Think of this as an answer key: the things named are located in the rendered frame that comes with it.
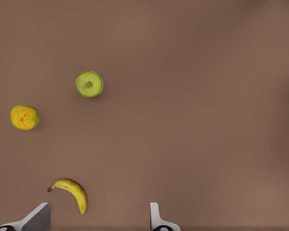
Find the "green apple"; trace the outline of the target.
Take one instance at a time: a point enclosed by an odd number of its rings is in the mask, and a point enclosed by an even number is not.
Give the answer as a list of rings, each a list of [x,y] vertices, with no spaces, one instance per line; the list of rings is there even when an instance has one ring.
[[[98,73],[84,71],[77,76],[75,85],[80,95],[86,98],[94,98],[102,93],[104,81]]]

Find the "yellow banana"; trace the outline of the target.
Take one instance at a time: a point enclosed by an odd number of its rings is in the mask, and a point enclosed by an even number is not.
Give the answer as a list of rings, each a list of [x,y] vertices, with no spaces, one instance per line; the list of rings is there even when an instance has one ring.
[[[47,192],[50,193],[55,189],[62,189],[72,194],[76,200],[80,213],[82,215],[85,214],[88,202],[86,193],[81,185],[70,179],[58,179],[51,187],[47,189]]]

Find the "yellow orange round fruit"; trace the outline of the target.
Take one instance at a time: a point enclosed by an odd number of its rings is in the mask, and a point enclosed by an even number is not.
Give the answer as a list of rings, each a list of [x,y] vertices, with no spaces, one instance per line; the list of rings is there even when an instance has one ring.
[[[11,124],[20,130],[32,130],[39,123],[38,111],[28,105],[18,105],[10,111]]]

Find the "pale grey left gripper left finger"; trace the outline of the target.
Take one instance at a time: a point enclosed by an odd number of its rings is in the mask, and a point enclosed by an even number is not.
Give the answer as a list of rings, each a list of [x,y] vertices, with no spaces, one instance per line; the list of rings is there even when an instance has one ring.
[[[48,231],[51,224],[51,204],[41,203],[22,220],[0,226],[0,231]]]

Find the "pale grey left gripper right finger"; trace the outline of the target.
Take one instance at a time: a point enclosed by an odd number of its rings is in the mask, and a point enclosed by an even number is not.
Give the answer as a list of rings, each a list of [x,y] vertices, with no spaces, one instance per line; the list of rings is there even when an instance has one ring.
[[[181,228],[175,223],[163,220],[158,203],[150,202],[150,231],[181,231]]]

